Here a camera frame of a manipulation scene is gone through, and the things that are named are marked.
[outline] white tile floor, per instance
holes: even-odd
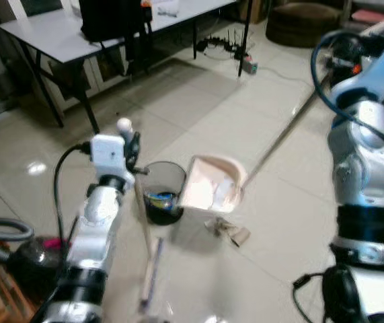
[[[92,100],[102,131],[115,133],[116,119],[129,117],[142,133],[141,165],[171,160],[186,167],[195,153],[222,153],[252,169],[311,90],[310,50],[269,42],[262,25],[252,30],[251,54],[267,70],[238,80],[235,62],[203,55],[193,61],[189,48],[181,50],[149,77]],[[291,282],[324,268],[335,232],[326,145],[331,119],[317,101],[248,188],[230,216],[252,232],[240,249],[211,236],[196,213],[153,228],[166,239],[152,314],[180,323],[302,322]],[[56,234],[51,182],[57,159],[91,137],[83,109],[70,111],[65,123],[56,128],[38,104],[0,116],[0,215],[28,221],[38,234]],[[67,160],[61,178],[67,227],[93,179],[84,156]],[[125,197],[122,218],[104,305],[107,322],[135,323],[146,249],[133,193]],[[320,320],[319,284],[300,297]]]

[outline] table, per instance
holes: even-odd
[[[242,57],[238,71],[241,76],[243,56],[247,46],[247,35],[249,30],[250,15],[252,12],[252,2],[249,0],[247,9],[247,19],[242,44]],[[151,22],[153,33],[166,28],[178,25],[183,22],[192,21],[193,24],[193,51],[196,59],[196,18],[214,10],[237,3],[237,0],[180,0],[180,12],[177,17],[167,17],[154,15]],[[95,134],[99,133],[99,126],[91,109],[89,99],[85,93],[85,84],[80,78],[80,70],[84,60],[96,56],[104,49],[100,43],[90,43],[85,39],[81,32],[82,20],[70,11],[64,9],[27,17],[0,25],[0,28],[7,32],[11,37],[18,40],[24,56],[28,61],[38,85],[45,97],[51,112],[60,127],[64,127],[62,118],[57,111],[46,87],[42,76],[51,80],[60,88],[68,91],[77,98],[84,106],[91,126]],[[103,42],[106,49],[122,46],[123,39],[113,39]],[[36,58],[33,59],[29,47],[36,50]],[[67,85],[64,81],[51,75],[41,67],[41,54],[68,65],[73,72],[73,85]]]

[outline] black trash can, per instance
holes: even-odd
[[[173,224],[181,219],[177,207],[186,171],[170,161],[157,161],[147,166],[149,173],[140,175],[147,217],[157,225]]]

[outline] white dustpan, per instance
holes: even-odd
[[[244,167],[227,157],[195,155],[178,206],[209,213],[230,213],[243,198]]]

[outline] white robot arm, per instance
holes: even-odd
[[[365,34],[376,32],[384,35],[384,22]],[[328,137],[338,203],[330,245],[336,266],[322,285],[325,315],[335,323],[384,322],[384,51],[371,61],[323,97],[341,114]]]
[[[63,273],[43,313],[43,323],[100,323],[105,282],[114,257],[122,197],[135,183],[132,171],[139,153],[139,135],[124,129],[118,136],[96,135],[90,142],[98,184],[77,220]]]

